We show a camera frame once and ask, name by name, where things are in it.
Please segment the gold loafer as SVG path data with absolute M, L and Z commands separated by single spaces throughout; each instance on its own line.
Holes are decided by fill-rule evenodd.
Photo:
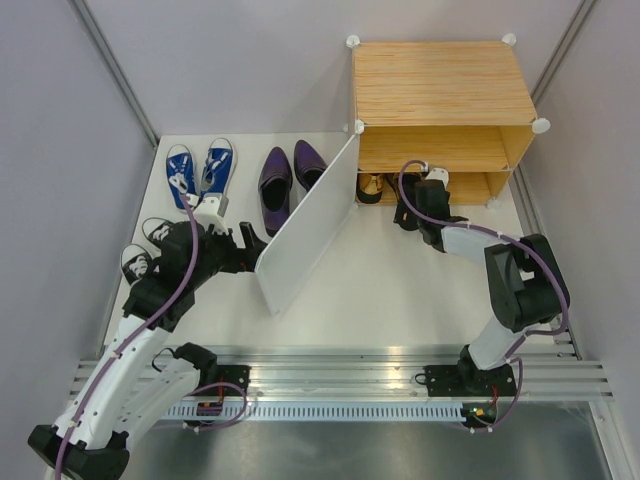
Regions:
M 402 230 L 412 232 L 418 229 L 418 219 L 414 213 L 407 207 L 406 202 L 401 196 L 399 187 L 399 174 L 386 174 L 385 180 L 392 188 L 396 197 L 396 209 L 394 213 L 393 223 Z M 405 196 L 412 202 L 415 202 L 415 184 L 421 180 L 421 176 L 417 173 L 405 173 L 402 181 L 402 190 Z
M 384 190 L 384 175 L 377 173 L 362 173 L 357 175 L 356 198 L 366 205 L 373 205 L 380 202 Z

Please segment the white cabinet door panel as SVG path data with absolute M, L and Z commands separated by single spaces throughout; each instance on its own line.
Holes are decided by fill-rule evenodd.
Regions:
M 255 274 L 271 315 L 288 309 L 353 210 L 358 157 L 353 135 L 260 254 Z

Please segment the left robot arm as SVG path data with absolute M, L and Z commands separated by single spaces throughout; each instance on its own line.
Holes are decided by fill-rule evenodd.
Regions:
M 172 349 L 151 382 L 132 391 L 194 306 L 199 287 L 218 273 L 254 270 L 266 244 L 250 223 L 241 223 L 240 231 L 243 246 L 230 231 L 152 217 L 143 233 L 158 256 L 139 244 L 123 250 L 121 270 L 130 291 L 112 342 L 70 407 L 54 423 L 36 426 L 28 438 L 56 478 L 118 479 L 134 445 L 183 398 L 213 399 L 186 423 L 199 431 L 222 413 L 226 397 L 245 397 L 248 367 L 220 365 L 215 353 L 191 342 Z

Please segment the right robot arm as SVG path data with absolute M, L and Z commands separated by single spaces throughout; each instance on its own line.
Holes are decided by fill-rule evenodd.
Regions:
M 425 367 L 430 392 L 478 395 L 497 386 L 514 393 L 515 352 L 528 337 L 557 335 L 568 324 L 570 294 L 548 239 L 513 237 L 452 215 L 442 179 L 402 174 L 396 192 L 397 223 L 419 231 L 434 250 L 479 265 L 489 291 L 492 316 L 457 363 Z

